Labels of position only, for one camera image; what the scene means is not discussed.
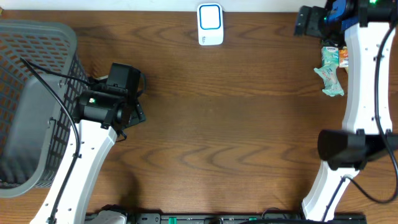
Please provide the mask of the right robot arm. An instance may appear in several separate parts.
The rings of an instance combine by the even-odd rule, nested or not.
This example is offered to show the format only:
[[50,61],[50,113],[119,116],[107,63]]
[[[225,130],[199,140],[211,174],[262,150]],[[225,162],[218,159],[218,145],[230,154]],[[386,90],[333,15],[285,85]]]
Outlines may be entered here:
[[397,135],[389,112],[389,59],[397,2],[327,1],[302,6],[294,34],[317,37],[348,50],[348,98],[340,130],[318,135],[318,174],[302,200],[301,221],[333,223],[335,208],[368,162],[392,156]]

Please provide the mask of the orange tissue pack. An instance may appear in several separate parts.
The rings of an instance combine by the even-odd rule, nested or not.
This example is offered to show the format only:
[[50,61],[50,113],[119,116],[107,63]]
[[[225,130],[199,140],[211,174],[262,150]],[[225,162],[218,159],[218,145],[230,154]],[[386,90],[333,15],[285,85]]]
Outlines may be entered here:
[[342,47],[338,51],[338,57],[339,57],[339,67],[340,68],[348,68],[349,67],[349,62],[348,62],[348,48],[347,46]]

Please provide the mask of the teal Kleenex tissue pack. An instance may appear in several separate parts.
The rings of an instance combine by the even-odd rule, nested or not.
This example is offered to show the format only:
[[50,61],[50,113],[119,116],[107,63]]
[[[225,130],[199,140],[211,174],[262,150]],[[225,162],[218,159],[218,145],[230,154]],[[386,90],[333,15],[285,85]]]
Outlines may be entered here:
[[339,50],[337,47],[322,47],[322,66],[325,65],[339,65]]

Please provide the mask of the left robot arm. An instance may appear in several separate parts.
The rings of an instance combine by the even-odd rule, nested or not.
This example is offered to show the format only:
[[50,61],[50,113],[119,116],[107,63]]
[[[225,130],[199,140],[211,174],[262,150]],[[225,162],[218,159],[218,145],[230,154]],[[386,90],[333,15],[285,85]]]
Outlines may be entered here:
[[124,129],[145,120],[138,98],[146,89],[144,74],[113,63],[109,75],[93,80],[75,99],[71,134],[53,184],[32,223],[127,223],[129,215],[109,207],[86,213],[103,162]]

